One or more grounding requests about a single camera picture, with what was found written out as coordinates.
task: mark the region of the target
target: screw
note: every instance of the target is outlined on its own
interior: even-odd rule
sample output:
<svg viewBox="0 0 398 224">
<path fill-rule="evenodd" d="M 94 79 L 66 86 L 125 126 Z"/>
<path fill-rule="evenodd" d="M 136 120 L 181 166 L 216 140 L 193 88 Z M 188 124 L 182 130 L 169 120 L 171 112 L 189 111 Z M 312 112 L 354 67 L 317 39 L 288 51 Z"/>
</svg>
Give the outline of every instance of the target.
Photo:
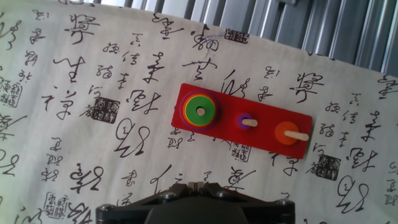
<svg viewBox="0 0 398 224">
<path fill-rule="evenodd" d="M 217 191 L 216 196 L 219 198 L 228 197 L 229 192 L 227 192 L 225 190 L 219 190 L 219 191 Z"/>
<path fill-rule="evenodd" d="M 276 204 L 278 204 L 278 205 L 290 205 L 290 204 L 293 204 L 293 202 L 291 200 L 289 200 L 289 199 L 283 198 L 283 199 L 276 200 Z"/>
<path fill-rule="evenodd" d="M 171 198 L 175 197 L 175 193 L 174 192 L 164 192 L 160 196 L 165 199 L 171 199 Z"/>
<path fill-rule="evenodd" d="M 108 210 L 112 209 L 113 207 L 114 207 L 114 206 L 111 205 L 111 204 L 103 204 L 103 205 L 99 206 L 98 208 L 99 208 L 101 211 L 105 212 L 105 211 L 108 211 Z"/>
</svg>

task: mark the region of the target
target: orange ring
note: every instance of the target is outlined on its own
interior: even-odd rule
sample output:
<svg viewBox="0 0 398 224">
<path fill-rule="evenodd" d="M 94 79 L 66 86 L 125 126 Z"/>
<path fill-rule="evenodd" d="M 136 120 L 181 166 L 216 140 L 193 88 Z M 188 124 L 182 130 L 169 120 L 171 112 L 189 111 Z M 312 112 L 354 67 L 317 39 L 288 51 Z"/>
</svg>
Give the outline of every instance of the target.
<svg viewBox="0 0 398 224">
<path fill-rule="evenodd" d="M 295 142 L 297 142 L 297 139 L 287 137 L 285 135 L 285 131 L 298 132 L 299 128 L 290 121 L 284 121 L 282 123 L 279 123 L 278 126 L 276 126 L 275 128 L 275 137 L 280 143 L 286 146 L 290 146 L 293 145 Z"/>
</svg>

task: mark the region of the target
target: wooden dowel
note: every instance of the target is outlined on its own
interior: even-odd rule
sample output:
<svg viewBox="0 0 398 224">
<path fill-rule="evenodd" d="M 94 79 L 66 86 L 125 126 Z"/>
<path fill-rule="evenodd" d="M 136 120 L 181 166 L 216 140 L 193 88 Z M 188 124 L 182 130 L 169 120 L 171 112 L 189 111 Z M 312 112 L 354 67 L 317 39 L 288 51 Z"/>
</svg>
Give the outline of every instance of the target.
<svg viewBox="0 0 398 224">
<path fill-rule="evenodd" d="M 255 119 L 243 119 L 242 124 L 250 127 L 256 127 L 259 123 Z"/>
<path fill-rule="evenodd" d="M 203 115 L 206 114 L 206 111 L 205 111 L 205 109 L 199 107 L 199 108 L 197 108 L 197 114 L 198 114 L 199 116 L 203 116 Z"/>
<path fill-rule="evenodd" d="M 309 136 L 304 133 L 298 133 L 296 131 L 285 131 L 285 135 L 290 138 L 298 139 L 301 141 L 308 141 Z"/>
</svg>

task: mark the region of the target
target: ring stacking toy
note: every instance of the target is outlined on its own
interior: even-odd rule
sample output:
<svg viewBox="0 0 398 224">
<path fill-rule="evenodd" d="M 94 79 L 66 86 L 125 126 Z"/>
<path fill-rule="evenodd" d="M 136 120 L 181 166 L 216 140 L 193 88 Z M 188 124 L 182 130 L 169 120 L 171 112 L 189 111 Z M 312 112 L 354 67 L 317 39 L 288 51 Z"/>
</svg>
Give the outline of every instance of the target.
<svg viewBox="0 0 398 224">
<path fill-rule="evenodd" d="M 205 114 L 199 115 L 198 108 L 203 108 Z M 218 120 L 220 104 L 212 93 L 205 90 L 195 90 L 187 93 L 179 108 L 181 120 L 186 126 L 197 131 L 211 128 Z"/>
</svg>

